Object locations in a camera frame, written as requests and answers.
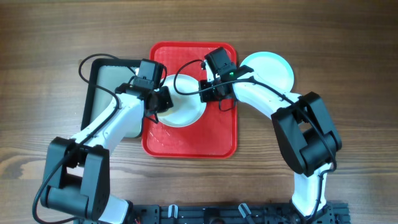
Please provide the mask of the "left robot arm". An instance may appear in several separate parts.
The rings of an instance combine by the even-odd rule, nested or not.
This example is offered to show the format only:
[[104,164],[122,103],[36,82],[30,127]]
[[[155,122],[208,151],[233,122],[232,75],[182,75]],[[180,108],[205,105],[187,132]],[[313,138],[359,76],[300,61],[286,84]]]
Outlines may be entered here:
[[138,89],[123,83],[108,107],[70,139],[56,137],[48,146],[44,179],[33,205],[35,221],[43,221],[37,206],[90,223],[134,223],[133,204],[110,194],[109,158],[145,113],[173,106],[168,87]]

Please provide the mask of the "white round plate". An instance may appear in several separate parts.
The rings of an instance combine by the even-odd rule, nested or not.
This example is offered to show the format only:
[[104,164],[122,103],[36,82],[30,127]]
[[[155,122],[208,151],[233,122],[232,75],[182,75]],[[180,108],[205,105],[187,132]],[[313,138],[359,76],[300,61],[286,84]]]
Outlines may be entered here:
[[[180,95],[174,88],[175,75],[168,76],[164,85],[169,88],[173,107],[166,112],[158,113],[161,123],[173,127],[182,128],[189,126],[200,119],[205,112],[206,103],[202,103],[199,94]],[[199,90],[198,80],[188,75],[180,74],[176,80],[177,90],[182,93],[190,93]]]

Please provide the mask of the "teal plate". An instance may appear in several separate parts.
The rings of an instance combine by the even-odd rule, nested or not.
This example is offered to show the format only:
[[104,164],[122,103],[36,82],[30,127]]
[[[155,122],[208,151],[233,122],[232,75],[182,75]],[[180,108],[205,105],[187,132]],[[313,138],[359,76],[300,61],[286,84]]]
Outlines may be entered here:
[[291,91],[294,86],[294,72],[292,67],[280,55],[272,52],[256,52],[247,56],[240,64],[246,65],[254,71],[246,73],[240,79],[254,77],[255,81],[283,91]]

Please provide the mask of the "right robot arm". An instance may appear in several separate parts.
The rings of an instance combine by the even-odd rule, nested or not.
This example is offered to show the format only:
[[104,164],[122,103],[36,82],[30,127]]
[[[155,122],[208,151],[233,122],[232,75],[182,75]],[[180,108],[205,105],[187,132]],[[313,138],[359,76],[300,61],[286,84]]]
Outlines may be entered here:
[[311,223],[326,205],[326,177],[337,168],[340,135],[320,95],[283,90],[249,67],[199,82],[201,100],[234,98],[271,119],[280,153],[294,172],[291,202]]

